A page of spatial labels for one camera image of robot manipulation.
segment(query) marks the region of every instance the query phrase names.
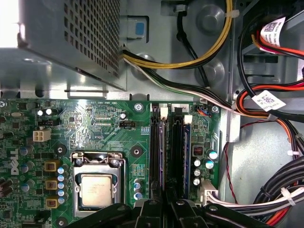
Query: power connector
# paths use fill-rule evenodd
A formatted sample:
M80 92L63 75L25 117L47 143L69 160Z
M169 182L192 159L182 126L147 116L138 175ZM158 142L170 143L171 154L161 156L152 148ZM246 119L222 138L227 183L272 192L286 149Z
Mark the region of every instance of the power connector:
M203 206L208 204L207 195L213 194L218 196L219 191L211 184L209 180L203 180L200 182L200 186L198 189L199 200Z

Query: white wire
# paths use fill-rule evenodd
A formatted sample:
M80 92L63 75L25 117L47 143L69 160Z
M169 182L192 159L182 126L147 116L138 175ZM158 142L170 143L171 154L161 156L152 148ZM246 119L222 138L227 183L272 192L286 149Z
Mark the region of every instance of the white wire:
M293 198L293 197L296 197L296 196L298 196L302 193L304 193L304 187L299 187L297 190L290 193L290 197ZM265 206L265 205L272 205L272 204L276 204L276 203L281 203L281 202L284 202L284 201L288 200L286 197L281 197L281 198L278 198L277 200L267 202L267 203L241 205L241 204L235 204L235 203L228 203L228 202L220 201L219 199L215 198L211 193L207 194L207 198L209 198L209 201L212 202L212 203L221 204L221 205L223 205L225 207L228 207L228 208Z
M173 90L173 91L178 91L178 92L182 92L182 93L187 93L187 94L191 94L191 95L195 95L195 96L198 96L198 97L201 97L209 102L212 102L213 104L217 105L218 107L221 107L223 109L226 109L227 111L229 112L232 112L232 113L235 113L235 114L238 114L238 115L244 115L244 114L241 114L237 111L235 111L234 109L232 108L228 108L224 105L222 105L221 103L219 103L218 101L216 101L215 99L213 99L212 97L210 96L207 96L205 94L201 94L201 93L198 93L198 92L193 92L193 91L189 91L189 90L184 90L184 89L177 89L175 87L171 87L171 86L167 86L167 85L160 85L158 82L156 82L153 78L151 78L143 69L141 69L139 66L135 65L134 63L130 62L128 59L124 58L124 61L133 66L134 68L136 68L137 70L139 70L141 73L143 73L150 81L152 81L153 83L155 83L156 85L160 86L160 87L163 87L163 88L167 88L167 89L170 89L170 90Z

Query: cpu socket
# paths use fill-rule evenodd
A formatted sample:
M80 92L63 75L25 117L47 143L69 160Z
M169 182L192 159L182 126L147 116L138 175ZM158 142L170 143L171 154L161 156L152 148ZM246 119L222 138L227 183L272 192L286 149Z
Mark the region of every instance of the cpu socket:
M74 216L85 217L113 203L125 202L126 161L121 153L74 152Z

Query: cable tie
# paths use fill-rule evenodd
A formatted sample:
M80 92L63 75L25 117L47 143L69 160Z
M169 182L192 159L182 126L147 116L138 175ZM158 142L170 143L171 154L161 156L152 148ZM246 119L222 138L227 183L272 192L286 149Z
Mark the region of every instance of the cable tie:
M301 133L299 133L299 134L296 134L295 137L296 137L297 139L299 139L299 138L302 138L303 135L302 135Z
M261 191L263 192L264 195L266 195L271 201L274 200L274 197L270 195L265 189L264 186L261 187Z
M230 12L225 13L226 18L228 18L228 17L237 18L238 16L239 16L239 10L238 9L235 9L235 10L232 10Z
M293 198L291 197L290 192L286 188L281 188L281 193L282 193L283 197L285 197L288 200L288 202L290 203L291 206L295 206L295 202L294 202Z
M277 116L269 114L267 117L267 121L276 121L277 118L278 118Z
M236 103L233 103L233 104L231 105L231 109L233 109L233 110L236 110L236 109L237 109Z
M299 151L287 151L288 156L300 155Z

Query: white connector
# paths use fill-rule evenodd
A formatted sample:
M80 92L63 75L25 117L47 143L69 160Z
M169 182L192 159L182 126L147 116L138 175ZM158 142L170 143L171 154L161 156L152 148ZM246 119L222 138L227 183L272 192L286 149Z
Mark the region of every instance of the white connector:
M33 131L34 142L45 142L51 139L51 129Z
M198 189L199 200L203 206L208 204L207 195L214 194L216 197L218 196L219 191L211 184L209 180L203 180L200 182L200 186Z

